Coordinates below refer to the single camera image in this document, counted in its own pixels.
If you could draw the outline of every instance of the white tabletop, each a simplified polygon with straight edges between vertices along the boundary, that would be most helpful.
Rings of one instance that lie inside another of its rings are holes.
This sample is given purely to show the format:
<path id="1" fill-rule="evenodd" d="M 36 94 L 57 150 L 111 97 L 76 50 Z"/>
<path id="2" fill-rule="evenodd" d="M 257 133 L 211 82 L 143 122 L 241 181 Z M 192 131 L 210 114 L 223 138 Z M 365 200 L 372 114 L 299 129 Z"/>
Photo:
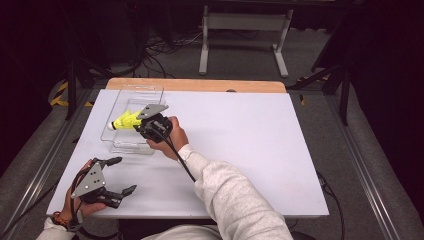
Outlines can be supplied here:
<path id="1" fill-rule="evenodd" d="M 47 214 L 61 210 L 76 173 L 92 158 L 123 157 L 105 167 L 109 191 L 137 185 L 118 209 L 94 214 L 104 218 L 209 218 L 184 169 L 161 152 L 153 155 L 110 153 L 101 141 L 118 90 L 101 90 L 69 160 Z M 210 160 L 238 167 L 271 205 L 286 217 L 328 215 L 289 94 L 165 92 L 190 144 Z"/>

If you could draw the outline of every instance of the dark floor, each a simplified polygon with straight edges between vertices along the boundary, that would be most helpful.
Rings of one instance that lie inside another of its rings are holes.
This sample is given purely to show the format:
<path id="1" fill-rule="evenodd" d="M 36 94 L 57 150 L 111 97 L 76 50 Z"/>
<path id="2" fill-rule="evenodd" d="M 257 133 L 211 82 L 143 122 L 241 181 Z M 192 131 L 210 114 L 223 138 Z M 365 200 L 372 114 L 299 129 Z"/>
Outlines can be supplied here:
<path id="1" fill-rule="evenodd" d="M 299 77 L 312 74 L 310 68 L 329 36 L 324 31 L 289 31 L 283 48 L 290 75 L 287 79 L 280 77 L 270 51 L 269 43 L 274 37 L 272 33 L 260 33 L 253 40 L 246 40 L 231 33 L 215 35 L 210 46 L 206 76 L 198 75 L 199 39 L 172 54 L 161 53 L 155 58 L 166 73 L 176 78 L 282 81 L 288 86 Z M 234 47 L 233 40 L 237 40 L 238 47 Z M 251 46 L 240 47 L 243 41 L 249 41 Z M 146 64 L 161 71 L 155 61 L 146 61 Z M 125 64 L 115 64 L 113 70 L 126 67 Z M 135 76 L 163 77 L 163 74 L 141 66 Z M 98 81 L 96 88 L 88 93 L 80 89 L 79 95 L 87 94 L 88 99 L 84 100 L 95 101 L 98 89 L 103 88 L 104 83 Z M 334 112 L 337 111 L 334 104 L 338 102 L 338 94 L 324 96 L 320 87 L 320 83 L 314 83 L 302 91 L 289 93 L 316 170 L 323 174 L 340 201 L 345 239 L 424 239 L 418 214 L 375 139 L 355 98 L 354 89 L 351 89 L 349 99 L 349 126 L 344 127 Z M 304 104 L 300 101 L 300 95 L 304 98 Z M 54 106 L 51 114 L 22 148 L 0 179 L 2 229 L 14 216 L 15 209 L 21 206 L 20 199 L 30 194 L 26 190 L 33 188 L 34 176 L 46 156 L 53 156 L 53 164 L 51 171 L 45 173 L 46 181 L 38 182 L 44 185 L 41 192 L 61 176 L 76 145 L 73 142 L 81 134 L 90 110 L 90 107 L 81 107 L 72 120 L 64 121 L 67 108 Z M 68 126 L 69 131 L 61 144 L 56 144 L 64 126 Z M 18 225 L 21 228 L 14 233 L 14 238 L 8 239 L 35 239 L 42 231 L 51 197 L 52 194 L 49 194 L 32 210 L 25 222 Z M 329 195 L 326 195 L 326 200 L 330 211 L 328 217 L 287 219 L 288 225 L 292 230 L 307 233 L 316 239 L 340 239 L 341 217 L 336 201 Z M 116 232 L 117 221 L 88 219 L 84 226 L 87 231 L 104 236 Z"/>

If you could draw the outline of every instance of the black cable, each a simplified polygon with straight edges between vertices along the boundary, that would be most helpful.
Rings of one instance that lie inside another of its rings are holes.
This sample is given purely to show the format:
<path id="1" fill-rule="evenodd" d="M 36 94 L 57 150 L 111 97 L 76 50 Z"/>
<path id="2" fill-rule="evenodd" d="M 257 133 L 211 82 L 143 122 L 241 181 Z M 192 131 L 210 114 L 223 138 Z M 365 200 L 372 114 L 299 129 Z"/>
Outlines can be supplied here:
<path id="1" fill-rule="evenodd" d="M 330 187 L 330 184 L 327 182 L 327 180 L 324 178 L 324 176 L 319 173 L 318 171 L 316 171 L 319 180 L 320 180 L 320 184 L 321 184 L 321 188 L 324 191 L 324 193 L 326 193 L 327 195 L 331 196 L 337 204 L 337 208 L 339 209 L 339 215 L 340 215 L 340 221 L 341 221 L 341 225 L 342 225 L 342 235 L 341 235 L 341 239 L 344 240 L 345 238 L 345 223 L 344 223 L 344 217 L 343 217 L 343 211 L 342 211 L 342 207 L 340 205 L 339 199 L 337 198 L 337 196 L 334 194 L 333 190 Z"/>
<path id="2" fill-rule="evenodd" d="M 193 175 L 191 175 L 190 170 L 188 170 L 187 165 L 184 163 L 184 160 L 182 159 L 182 157 L 180 156 L 180 154 L 178 154 L 178 151 L 175 149 L 174 145 L 172 143 L 170 143 L 168 141 L 168 139 L 166 139 L 162 134 L 160 134 L 158 131 L 156 131 L 156 129 L 152 130 L 162 138 L 162 140 L 168 144 L 168 146 L 171 148 L 171 150 L 175 153 L 175 155 L 177 156 L 178 160 L 180 160 L 181 165 L 183 165 L 184 169 L 186 170 L 186 172 L 188 173 L 188 175 L 190 176 L 191 180 L 193 180 L 193 182 L 196 182 L 196 179 L 194 179 Z"/>
<path id="3" fill-rule="evenodd" d="M 175 147 L 167 140 L 164 139 L 164 141 L 166 142 L 166 144 L 168 144 L 168 146 L 171 148 L 171 150 L 175 153 L 175 155 L 177 155 L 177 158 L 180 160 L 181 165 L 183 165 L 184 169 L 186 170 L 186 172 L 188 173 L 188 175 L 190 176 L 191 180 L 193 180 L 193 182 L 196 182 L 196 179 L 194 179 L 193 175 L 191 175 L 190 170 L 188 170 L 187 165 L 184 163 L 184 160 L 181 158 L 180 154 L 178 154 L 177 150 L 175 149 Z"/>
<path id="4" fill-rule="evenodd" d="M 27 215 L 32 209 L 34 209 L 35 206 L 37 206 L 50 192 L 52 192 L 57 185 L 59 184 L 60 178 L 51 186 L 47 191 L 41 195 L 30 207 L 28 207 L 17 219 L 15 219 L 9 227 L 3 231 L 3 233 L 0 235 L 0 239 L 3 239 L 9 232 L 12 230 L 15 225 L 25 216 Z"/>

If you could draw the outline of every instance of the gray carpet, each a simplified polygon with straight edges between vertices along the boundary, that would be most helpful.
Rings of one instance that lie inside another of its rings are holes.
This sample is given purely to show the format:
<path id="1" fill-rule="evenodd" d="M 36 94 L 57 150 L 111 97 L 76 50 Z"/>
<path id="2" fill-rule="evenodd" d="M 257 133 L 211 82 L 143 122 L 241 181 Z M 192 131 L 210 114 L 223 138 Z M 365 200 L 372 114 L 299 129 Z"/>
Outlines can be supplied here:
<path id="1" fill-rule="evenodd" d="M 232 33 L 218 33 L 213 36 L 209 53 L 209 67 L 206 76 L 198 75 L 201 44 L 198 41 L 179 49 L 172 54 L 159 54 L 155 58 L 166 73 L 176 78 L 233 79 L 233 80 L 274 80 L 292 85 L 299 77 L 310 76 L 310 68 L 328 39 L 323 31 L 291 30 L 283 47 L 283 57 L 289 71 L 289 78 L 279 75 L 270 43 L 276 39 L 275 33 L 260 33 L 253 40 L 240 38 Z M 160 70 L 152 61 L 147 66 Z M 125 64 L 115 64 L 114 71 L 125 68 Z M 135 76 L 163 77 L 162 73 L 147 71 L 143 66 Z M 98 81 L 96 88 L 102 88 L 104 81 Z M 385 236 L 370 204 L 363 183 L 355 170 L 349 146 L 337 125 L 338 119 L 332 114 L 328 97 L 319 91 L 320 84 L 312 84 L 304 91 L 292 91 L 291 96 L 299 123 L 305 136 L 316 170 L 324 175 L 341 203 L 345 222 L 345 239 L 390 239 Z M 95 100 L 98 90 L 92 91 L 90 100 Z M 376 141 L 363 116 L 354 90 L 351 91 L 348 108 L 349 131 L 357 143 L 366 167 L 369 170 L 386 210 L 393 221 L 398 237 L 391 239 L 424 239 L 424 230 L 408 196 L 396 179 L 387 159 Z M 303 94 L 305 104 L 300 102 Z M 91 108 L 83 107 L 75 124 L 59 149 L 55 165 L 44 184 L 43 191 L 53 185 L 66 167 L 76 140 L 84 127 Z M 12 216 L 20 199 L 38 170 L 40 162 L 49 153 L 50 147 L 60 132 L 67 109 L 54 106 L 38 130 L 0 179 L 0 226 L 5 226 Z M 317 219 L 287 219 L 289 226 L 307 233 L 316 239 L 340 239 L 341 219 L 335 200 L 326 196 L 330 215 Z M 35 239 L 41 232 L 50 193 L 41 204 L 31 211 L 25 224 L 15 239 Z M 116 231 L 116 220 L 88 219 L 85 227 L 98 235 L 108 235 Z"/>

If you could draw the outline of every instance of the transparent box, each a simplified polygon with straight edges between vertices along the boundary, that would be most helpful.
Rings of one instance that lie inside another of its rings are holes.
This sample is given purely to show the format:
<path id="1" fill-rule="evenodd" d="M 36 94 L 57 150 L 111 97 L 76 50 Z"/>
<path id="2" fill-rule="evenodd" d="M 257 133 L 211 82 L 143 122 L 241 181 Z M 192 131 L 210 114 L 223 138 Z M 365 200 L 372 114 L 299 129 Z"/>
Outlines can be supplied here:
<path id="1" fill-rule="evenodd" d="M 151 155 L 154 150 L 149 147 L 135 129 L 110 130 L 108 124 L 119 118 L 125 111 L 132 113 L 143 110 L 147 104 L 165 104 L 162 86 L 124 85 L 109 114 L 101 140 L 112 153 L 135 153 Z"/>

